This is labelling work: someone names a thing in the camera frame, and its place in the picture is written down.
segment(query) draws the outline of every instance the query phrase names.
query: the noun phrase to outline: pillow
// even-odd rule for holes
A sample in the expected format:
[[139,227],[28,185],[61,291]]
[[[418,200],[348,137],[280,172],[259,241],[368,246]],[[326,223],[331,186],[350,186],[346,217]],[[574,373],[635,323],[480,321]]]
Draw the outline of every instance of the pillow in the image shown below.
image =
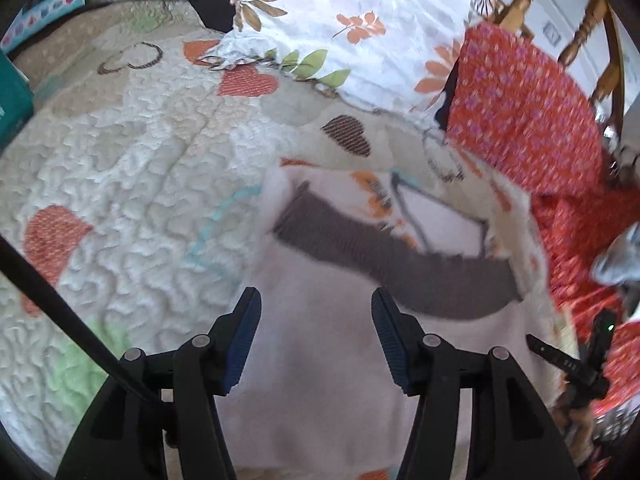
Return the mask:
[[600,133],[587,97],[545,52],[490,23],[466,33],[446,140],[526,191],[600,188]]
[[472,8],[491,12],[492,1],[231,0],[234,30],[204,59],[217,68],[271,60],[348,104],[421,125],[458,57]]

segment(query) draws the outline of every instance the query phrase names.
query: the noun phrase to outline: white quilt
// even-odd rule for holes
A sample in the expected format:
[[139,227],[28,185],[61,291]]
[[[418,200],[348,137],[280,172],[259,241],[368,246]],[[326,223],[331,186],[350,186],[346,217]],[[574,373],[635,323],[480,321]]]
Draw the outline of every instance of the white quilt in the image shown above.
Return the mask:
[[[490,249],[511,255],[553,340],[524,193],[398,120],[274,70],[197,64],[220,35],[186,3],[120,5],[75,18],[18,60],[39,80],[40,110],[0,158],[0,232],[116,355],[175,349],[228,312],[252,256],[262,178],[292,162],[283,159],[399,170],[491,217]],[[73,55],[58,62],[65,49]],[[0,305],[0,419],[54,472],[104,375],[4,277]],[[556,379],[535,384],[548,402]]]

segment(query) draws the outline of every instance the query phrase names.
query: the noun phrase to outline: red floral fabric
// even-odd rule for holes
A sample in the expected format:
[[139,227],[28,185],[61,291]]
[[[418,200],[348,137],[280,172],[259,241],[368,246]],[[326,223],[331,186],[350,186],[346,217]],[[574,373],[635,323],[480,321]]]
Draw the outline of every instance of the red floral fabric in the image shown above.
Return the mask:
[[564,69],[490,23],[466,32],[446,138],[523,188],[580,194],[597,186],[601,147],[591,106]]
[[[482,23],[467,31],[446,139],[484,159],[532,193],[558,308],[568,306],[586,343],[593,318],[622,318],[616,289],[590,278],[591,264],[640,220],[640,190],[601,185],[600,136],[577,84],[547,54]],[[601,415],[640,391],[640,323],[617,327],[605,374]]]
[[[578,340],[586,343],[601,309],[614,311],[622,320],[616,289],[591,280],[590,269],[598,254],[640,220],[640,190],[533,196],[531,209],[548,256],[551,295],[558,307],[569,307]],[[640,323],[616,328],[605,375],[611,386],[606,399],[594,402],[596,416],[640,391]]]

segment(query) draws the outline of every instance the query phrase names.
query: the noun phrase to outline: white wall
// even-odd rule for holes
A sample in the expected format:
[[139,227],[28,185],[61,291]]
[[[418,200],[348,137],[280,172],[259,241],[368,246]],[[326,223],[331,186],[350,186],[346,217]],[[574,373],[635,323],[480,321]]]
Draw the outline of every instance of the white wall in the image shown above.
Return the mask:
[[[571,41],[577,27],[584,17],[584,7],[589,0],[534,0],[526,15],[526,24],[536,37],[534,44],[557,57],[566,44]],[[562,40],[553,46],[544,36],[543,28],[551,21]],[[629,108],[640,91],[640,54],[633,41],[618,22],[620,37],[625,54],[625,108]],[[569,74],[578,82],[586,94],[593,91],[598,76],[609,62],[609,47],[604,26],[594,28],[586,45],[580,50],[578,57],[569,68]]]
[[[640,153],[640,98],[636,98],[631,108],[626,111],[625,121],[622,124],[622,144],[631,148],[634,154]],[[638,173],[640,173],[640,163],[636,165],[636,174]]]

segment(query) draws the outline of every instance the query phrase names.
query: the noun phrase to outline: tissue box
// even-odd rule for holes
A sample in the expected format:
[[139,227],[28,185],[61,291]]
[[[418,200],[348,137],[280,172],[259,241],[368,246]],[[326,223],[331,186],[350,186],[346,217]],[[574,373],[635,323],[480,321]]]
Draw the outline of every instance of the tissue box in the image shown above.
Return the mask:
[[0,53],[0,152],[33,115],[33,94],[24,76]]

